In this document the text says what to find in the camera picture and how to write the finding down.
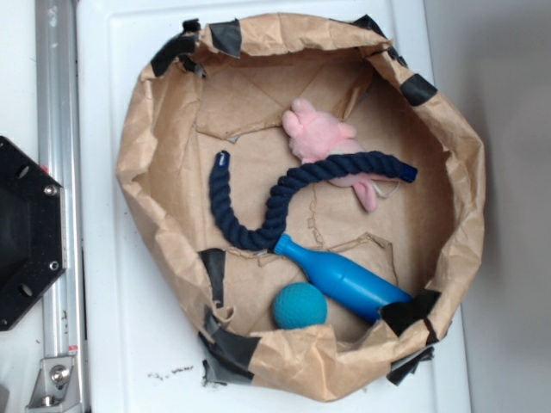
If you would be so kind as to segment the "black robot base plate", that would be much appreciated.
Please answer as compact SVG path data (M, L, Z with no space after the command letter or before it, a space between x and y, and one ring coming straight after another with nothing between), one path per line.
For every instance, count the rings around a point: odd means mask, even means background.
M65 271L63 187L1 137L1 331Z

